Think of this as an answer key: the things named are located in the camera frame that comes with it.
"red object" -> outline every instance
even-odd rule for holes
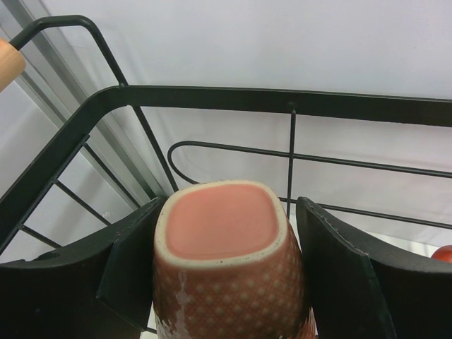
[[[433,253],[432,258],[452,263],[452,245],[440,247]]]

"black wire frame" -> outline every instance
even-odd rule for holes
[[[326,162],[337,165],[366,167],[376,170],[404,172],[448,179],[452,178],[452,173],[450,172],[393,166],[373,162],[360,162],[331,157],[319,157],[295,153],[294,150],[295,126],[298,114],[452,127],[452,101],[450,100],[293,90],[129,85],[101,32],[90,19],[84,16],[41,18],[31,23],[24,31],[13,38],[10,43],[16,49],[20,49],[37,33],[46,28],[75,25],[86,28],[93,36],[94,41],[100,48],[102,55],[119,84],[118,86],[105,88],[89,97],[0,199],[0,253],[8,246],[19,230],[27,232],[29,235],[34,236],[36,239],[50,246],[55,248],[60,247],[59,244],[25,226],[26,219],[54,184],[81,204],[88,212],[103,221],[104,224],[109,225],[108,221],[103,219],[101,215],[58,180],[59,175],[64,171],[66,166],[81,148],[85,148],[93,156],[95,161],[100,164],[107,175],[113,179],[114,183],[128,198],[131,199],[133,204],[138,207],[138,203],[133,199],[130,192],[125,189],[113,173],[108,170],[108,167],[101,159],[96,156],[89,145],[86,144],[89,133],[95,128],[96,124],[104,115],[114,109],[127,105],[133,107],[174,191],[177,191],[179,188],[170,167],[182,179],[192,184],[196,183],[193,179],[182,173],[182,171],[176,167],[172,159],[172,153],[182,146],[196,146],[274,157],[286,157],[288,159],[287,196],[280,197],[280,199],[281,201],[287,202],[288,213],[290,213],[290,204],[295,202],[295,199],[291,197],[292,171],[295,160]],[[280,152],[260,148],[247,148],[237,145],[200,141],[181,141],[169,148],[167,159],[165,159],[153,130],[149,126],[141,109],[142,106],[221,109],[226,111],[225,114],[227,114],[227,111],[291,114],[290,147],[288,152]],[[344,206],[330,206],[324,204],[322,206],[330,210],[338,210],[346,213],[368,215],[376,218],[417,223],[452,230],[452,225],[440,222],[357,210]],[[155,332],[152,328],[149,328],[148,331]]]

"white wall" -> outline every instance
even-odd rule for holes
[[[0,196],[56,132],[55,125],[16,83],[0,93]],[[129,205],[80,153],[60,180],[110,222],[131,212]],[[61,245],[104,227],[55,186],[25,224]],[[50,250],[51,247],[19,232],[0,256],[0,262],[32,260]]]
[[[54,15],[92,18],[130,83],[452,98],[450,1],[43,3]],[[82,28],[63,32],[98,88],[114,84],[89,34]],[[186,138],[288,149],[288,116],[151,108],[145,113],[164,152]],[[136,120],[130,114],[117,118],[142,154],[148,154]],[[297,122],[298,153],[452,171],[451,142],[452,130],[439,127],[319,117],[298,117]],[[284,159],[185,149],[175,160],[199,181],[258,179],[285,194]],[[147,161],[170,192],[161,169]],[[294,195],[452,223],[447,179],[298,161]],[[446,230],[335,214],[371,232],[436,246],[452,243],[452,232]]]

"pink ceramic cup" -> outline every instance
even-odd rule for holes
[[[267,186],[234,180],[176,192],[154,249],[159,338],[314,337],[313,317],[302,323],[301,252]]]

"metal wire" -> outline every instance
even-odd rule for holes
[[[186,176],[179,168],[177,168],[177,166],[175,165],[175,163],[172,159],[173,152],[177,148],[180,148],[183,146],[196,146],[196,147],[204,147],[204,148],[214,148],[214,149],[218,149],[218,150],[231,150],[231,151],[235,151],[235,152],[245,152],[245,153],[269,155],[269,156],[276,156],[276,157],[290,158],[290,156],[291,156],[290,152],[287,153],[287,152],[281,152],[281,151],[277,151],[277,150],[265,150],[265,149],[261,149],[261,148],[250,148],[250,147],[235,146],[235,145],[225,145],[225,144],[221,144],[221,143],[207,143],[207,142],[203,142],[203,141],[180,141],[178,143],[175,143],[174,145],[172,145],[169,148],[168,154],[167,154],[168,163],[171,166],[171,168],[182,179],[184,179],[185,181],[187,181],[191,184],[198,184],[198,182],[193,180],[192,178]],[[297,154],[297,153],[294,153],[293,157],[294,157],[294,159],[310,160],[310,161],[317,161],[317,162],[329,162],[329,163],[334,163],[337,165],[366,167],[366,168],[372,168],[372,169],[376,169],[376,170],[388,170],[388,171],[393,171],[393,172],[404,172],[404,173],[411,173],[411,174],[429,175],[429,176],[435,176],[435,177],[452,178],[452,173],[434,171],[431,169],[418,169],[418,168],[411,168],[411,167],[400,167],[400,166],[393,166],[393,165],[374,164],[374,163],[370,163],[370,162],[359,162],[359,161],[355,161],[355,160],[332,159],[332,158],[317,157],[317,156],[303,155],[303,154]],[[288,205],[291,203],[297,202],[296,200],[291,199],[290,197],[289,198],[280,197],[280,200],[282,202],[287,202]],[[399,216],[399,215],[390,215],[390,214],[385,214],[385,213],[372,212],[372,211],[368,211],[368,210],[358,210],[355,208],[346,208],[346,207],[342,207],[342,206],[326,205],[326,204],[322,204],[322,203],[320,203],[319,205],[321,207],[323,207],[325,209],[329,209],[329,210],[337,210],[340,212],[367,215],[369,217],[397,220],[397,221],[401,221],[401,222],[408,222],[408,223],[413,223],[413,224],[426,225],[426,226],[439,227],[439,228],[444,228],[447,230],[452,230],[452,225],[445,224],[442,222],[434,222],[434,221],[429,221],[429,220],[408,218],[408,217],[403,217],[403,216]]]

